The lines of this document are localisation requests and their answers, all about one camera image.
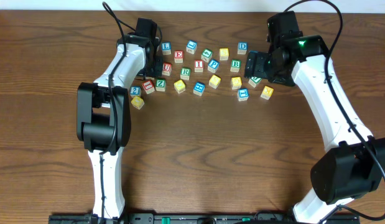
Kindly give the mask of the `red U block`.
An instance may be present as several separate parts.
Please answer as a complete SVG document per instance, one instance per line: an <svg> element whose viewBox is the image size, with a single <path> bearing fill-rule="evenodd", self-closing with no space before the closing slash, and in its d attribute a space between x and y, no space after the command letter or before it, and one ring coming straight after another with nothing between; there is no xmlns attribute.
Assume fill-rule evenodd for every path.
<svg viewBox="0 0 385 224"><path fill-rule="evenodd" d="M162 67L162 75L170 76L171 72L172 72L172 64L164 62Z"/></svg>

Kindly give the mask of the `red E block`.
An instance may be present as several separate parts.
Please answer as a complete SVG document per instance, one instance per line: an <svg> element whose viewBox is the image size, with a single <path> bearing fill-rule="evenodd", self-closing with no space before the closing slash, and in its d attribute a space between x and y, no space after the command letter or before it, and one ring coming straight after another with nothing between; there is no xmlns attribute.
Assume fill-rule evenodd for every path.
<svg viewBox="0 0 385 224"><path fill-rule="evenodd" d="M174 51L174 62L175 63L183 63L183 50L175 50Z"/></svg>

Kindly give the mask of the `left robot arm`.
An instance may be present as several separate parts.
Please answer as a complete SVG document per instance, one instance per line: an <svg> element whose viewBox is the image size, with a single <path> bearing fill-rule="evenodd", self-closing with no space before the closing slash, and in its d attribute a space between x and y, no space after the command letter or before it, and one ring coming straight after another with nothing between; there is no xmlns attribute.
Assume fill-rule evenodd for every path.
<svg viewBox="0 0 385 224"><path fill-rule="evenodd" d="M139 18L135 31L118 39L105 72L92 83L80 83L77 90L77 137L93 167L93 216L98 222L117 223L123 217L121 159L131 135L128 94L136 77L162 74L158 28L153 20Z"/></svg>

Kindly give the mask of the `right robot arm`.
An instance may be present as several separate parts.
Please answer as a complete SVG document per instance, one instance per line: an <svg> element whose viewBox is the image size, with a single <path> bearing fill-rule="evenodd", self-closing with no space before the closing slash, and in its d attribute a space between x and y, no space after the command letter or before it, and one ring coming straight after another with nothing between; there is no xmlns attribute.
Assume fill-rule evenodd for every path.
<svg viewBox="0 0 385 224"><path fill-rule="evenodd" d="M377 139L355 113L319 35L303 35L293 11L267 20L267 52L248 53L244 75L297 86L322 134L325 155L312 167L312 188L292 209L298 223L325 222L338 209L385 180L385 138Z"/></svg>

